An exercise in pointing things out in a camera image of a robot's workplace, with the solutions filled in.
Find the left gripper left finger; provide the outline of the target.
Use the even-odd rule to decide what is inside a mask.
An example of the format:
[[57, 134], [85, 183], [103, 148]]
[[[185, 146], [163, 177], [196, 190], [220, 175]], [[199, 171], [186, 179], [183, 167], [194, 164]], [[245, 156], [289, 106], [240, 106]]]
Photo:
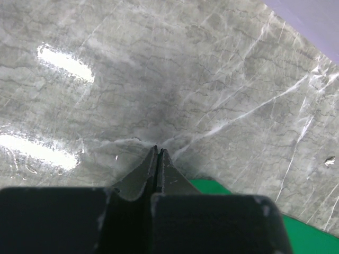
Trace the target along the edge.
[[1, 253], [146, 253], [157, 147], [108, 187], [1, 190]]

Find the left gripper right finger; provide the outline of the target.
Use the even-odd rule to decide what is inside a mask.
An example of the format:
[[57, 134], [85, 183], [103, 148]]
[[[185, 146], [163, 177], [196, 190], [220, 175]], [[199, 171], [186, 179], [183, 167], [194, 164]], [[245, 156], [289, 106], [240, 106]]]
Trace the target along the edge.
[[151, 253], [292, 253], [282, 215], [262, 195], [203, 194], [159, 161], [160, 192], [151, 197]]

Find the green t shirt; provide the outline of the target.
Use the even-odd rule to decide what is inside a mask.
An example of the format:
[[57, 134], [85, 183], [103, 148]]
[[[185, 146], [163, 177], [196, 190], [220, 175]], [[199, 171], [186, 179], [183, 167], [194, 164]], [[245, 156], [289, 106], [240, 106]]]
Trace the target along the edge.
[[[204, 194], [231, 194], [215, 180], [192, 179], [190, 183]], [[337, 237], [286, 215], [283, 221], [294, 253], [339, 254]]]

